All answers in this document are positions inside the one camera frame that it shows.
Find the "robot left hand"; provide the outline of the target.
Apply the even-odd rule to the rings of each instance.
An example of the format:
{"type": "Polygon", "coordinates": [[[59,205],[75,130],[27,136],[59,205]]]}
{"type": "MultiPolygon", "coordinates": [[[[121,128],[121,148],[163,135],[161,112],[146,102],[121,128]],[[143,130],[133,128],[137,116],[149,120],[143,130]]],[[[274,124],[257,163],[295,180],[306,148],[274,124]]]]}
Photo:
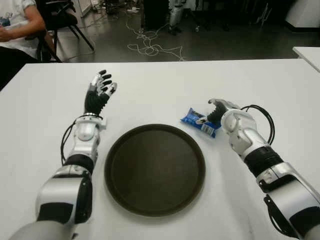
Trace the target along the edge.
{"type": "Polygon", "coordinates": [[[107,71],[99,71],[89,83],[85,100],[84,113],[99,116],[110,97],[117,90],[117,83],[111,80],[112,75],[107,71]]]}

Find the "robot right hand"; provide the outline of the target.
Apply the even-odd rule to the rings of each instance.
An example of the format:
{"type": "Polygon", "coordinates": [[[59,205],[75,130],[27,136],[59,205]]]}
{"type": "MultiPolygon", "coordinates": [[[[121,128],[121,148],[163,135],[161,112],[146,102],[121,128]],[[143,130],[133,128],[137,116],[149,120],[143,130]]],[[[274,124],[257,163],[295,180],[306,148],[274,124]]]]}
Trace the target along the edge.
{"type": "Polygon", "coordinates": [[[220,99],[220,98],[211,98],[208,100],[209,104],[213,104],[215,106],[215,109],[213,112],[211,112],[209,115],[204,116],[196,120],[196,124],[204,124],[207,122],[211,122],[215,125],[219,124],[221,122],[221,119],[223,115],[233,109],[240,109],[240,107],[230,101],[220,99]]]}

